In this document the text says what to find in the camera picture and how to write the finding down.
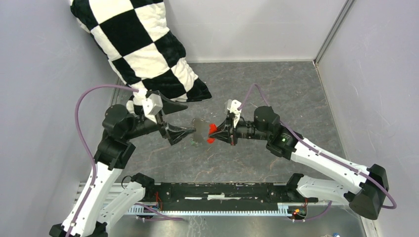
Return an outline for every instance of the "metal frame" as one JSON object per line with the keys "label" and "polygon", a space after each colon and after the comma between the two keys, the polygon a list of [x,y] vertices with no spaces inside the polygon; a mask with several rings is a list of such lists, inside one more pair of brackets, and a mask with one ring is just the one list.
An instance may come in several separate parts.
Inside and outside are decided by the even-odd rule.
{"label": "metal frame", "polygon": [[[125,194],[128,190],[128,192],[130,191],[130,187],[129,185],[132,185],[132,183],[137,184],[136,182],[130,182],[130,183],[114,183],[112,185],[112,187],[109,190],[109,193],[107,194],[107,196],[105,197],[105,200],[103,202],[103,209],[101,211],[102,214],[106,213],[108,206],[112,205],[112,203],[116,204],[116,203],[121,203],[123,202],[125,204],[124,208],[119,208],[118,211],[123,212],[124,215],[140,215],[140,216],[155,216],[155,213],[149,213],[149,212],[144,212],[144,208],[142,206],[138,206],[135,204],[134,202],[126,202],[125,199],[122,199],[125,197],[125,195],[121,195],[121,193]],[[79,189],[78,189],[78,194],[76,196],[75,199],[75,203],[77,203],[80,199],[80,197],[82,197],[81,193],[83,190],[85,190],[86,187],[86,183],[80,183],[79,185]],[[142,197],[137,198],[136,200],[141,200],[144,197],[144,194],[141,194]],[[219,200],[223,200],[222,197],[218,197],[218,195],[214,195],[214,199],[219,199]],[[145,204],[145,205],[151,205],[153,203],[151,202],[143,202],[141,201],[140,203]],[[310,205],[326,205],[326,201],[322,200],[316,203],[310,203]],[[279,202],[277,203],[278,209],[277,210],[266,210],[266,211],[159,211],[161,214],[163,215],[174,215],[174,216],[190,216],[190,215],[199,215],[199,216],[224,216],[224,215],[228,215],[228,216],[292,216],[291,214],[288,213],[288,209],[289,206],[302,206],[303,203],[298,203],[298,202],[287,202],[287,203],[282,203]],[[105,221],[103,221],[101,219],[101,217],[99,216],[98,221],[100,223],[103,223]]]}
{"label": "metal frame", "polygon": [[373,221],[364,217],[361,217],[361,222],[365,230],[367,237],[382,237],[379,230],[379,225],[377,221]]}
{"label": "metal frame", "polygon": [[342,25],[342,22],[344,21],[348,12],[352,8],[354,2],[355,0],[346,0],[345,4],[342,7],[342,10],[340,10],[339,15],[337,16],[335,22],[333,23],[332,28],[330,29],[329,34],[327,35],[325,41],[320,47],[320,50],[317,53],[316,58],[314,59],[315,65],[317,65],[320,62],[320,60],[322,60],[322,57],[324,56],[327,48],[329,47],[330,43],[334,39],[336,32],[339,30],[340,26]]}

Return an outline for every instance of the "white bracket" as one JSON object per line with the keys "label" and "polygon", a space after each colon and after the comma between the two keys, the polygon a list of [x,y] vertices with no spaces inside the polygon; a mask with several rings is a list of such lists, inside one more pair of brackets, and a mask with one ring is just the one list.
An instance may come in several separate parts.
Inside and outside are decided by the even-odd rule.
{"label": "white bracket", "polygon": [[126,211],[142,200],[144,196],[145,188],[137,182],[130,182],[110,204],[100,211],[97,221],[99,223],[106,222],[106,231],[109,233],[110,229],[126,214]]}
{"label": "white bracket", "polygon": [[228,100],[225,103],[225,109],[224,112],[228,114],[228,112],[234,114],[234,120],[233,120],[233,126],[236,128],[237,124],[240,120],[240,114],[242,113],[241,110],[239,110],[239,107],[242,105],[242,103],[238,100]]}
{"label": "white bracket", "polygon": [[369,175],[369,171],[367,171],[367,167],[365,165],[356,164],[326,150],[323,150],[322,148],[316,146],[314,143],[310,142],[307,138],[304,138],[303,141],[316,150],[319,150],[320,152],[315,153],[314,151],[308,149],[301,142],[298,142],[295,146],[296,151],[291,154],[292,161],[307,165],[332,178],[333,180],[336,180],[339,184],[342,184],[353,194],[357,194],[361,190],[359,184],[366,182],[367,179],[365,177],[321,156],[320,153],[327,154],[328,156],[346,163],[356,170],[362,171],[366,175]]}
{"label": "white bracket", "polygon": [[145,117],[157,123],[156,115],[163,108],[162,98],[157,94],[151,94],[147,99],[143,99],[141,103]]}
{"label": "white bracket", "polygon": [[305,198],[313,197],[344,205],[349,204],[343,196],[348,189],[334,180],[314,179],[304,175],[297,184],[297,191]]}
{"label": "white bracket", "polygon": [[76,223],[72,223],[76,210],[80,206],[87,190],[90,189],[89,184],[92,180],[91,171],[89,179],[87,180],[88,185],[83,188],[82,194],[77,200],[76,205],[73,207],[73,210],[68,215],[67,219],[63,222],[65,231],[68,231],[70,226],[74,226],[70,233],[73,236],[79,234],[81,237],[84,237],[93,233],[96,227],[97,217],[103,207],[103,202],[105,201],[105,198],[108,195],[109,190],[112,188],[115,180],[121,173],[122,169],[109,170],[107,165],[100,162],[97,163],[97,177],[94,182],[94,186],[92,187],[92,190],[90,191],[90,194],[78,215]]}

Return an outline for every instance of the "red wire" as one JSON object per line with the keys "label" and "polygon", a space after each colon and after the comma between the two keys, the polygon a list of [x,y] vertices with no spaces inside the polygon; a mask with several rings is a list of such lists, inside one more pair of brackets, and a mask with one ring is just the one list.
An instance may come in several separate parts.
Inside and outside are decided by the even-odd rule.
{"label": "red wire", "polygon": [[157,198],[159,199],[159,201],[160,201],[160,211],[163,211],[163,202],[162,202],[162,200],[160,199],[160,197],[159,196],[157,196]]}

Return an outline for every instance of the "gray marbled floor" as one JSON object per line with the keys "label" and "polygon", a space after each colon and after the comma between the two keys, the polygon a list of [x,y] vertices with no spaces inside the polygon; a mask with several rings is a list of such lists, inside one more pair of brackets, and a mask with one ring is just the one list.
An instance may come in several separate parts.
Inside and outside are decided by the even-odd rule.
{"label": "gray marbled floor", "polygon": [[[242,101],[249,86],[257,82],[281,120],[323,149],[343,157],[311,62],[202,63],[191,67],[208,85],[213,98],[188,103],[187,110],[166,116],[171,124],[191,126],[192,119],[198,117],[218,125],[225,119],[224,103],[228,99]],[[125,104],[129,96],[129,92],[120,92],[117,102]],[[262,105],[255,89],[242,115],[252,120],[254,109]],[[286,182],[298,172],[324,178],[310,167],[270,154],[266,141],[239,140],[235,147],[219,141],[195,146],[188,137],[171,147],[154,133],[132,142],[137,149],[122,176],[141,172],[156,182]]]}

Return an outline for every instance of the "black and white checkered fabric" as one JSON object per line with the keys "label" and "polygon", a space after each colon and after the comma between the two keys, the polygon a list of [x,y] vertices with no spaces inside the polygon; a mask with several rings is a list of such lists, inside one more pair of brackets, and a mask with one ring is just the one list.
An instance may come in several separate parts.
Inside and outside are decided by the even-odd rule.
{"label": "black and white checkered fabric", "polygon": [[147,90],[159,90],[179,102],[211,98],[186,62],[182,43],[167,27],[163,0],[71,0],[70,4],[119,78],[140,90],[131,98],[135,105],[141,104]]}

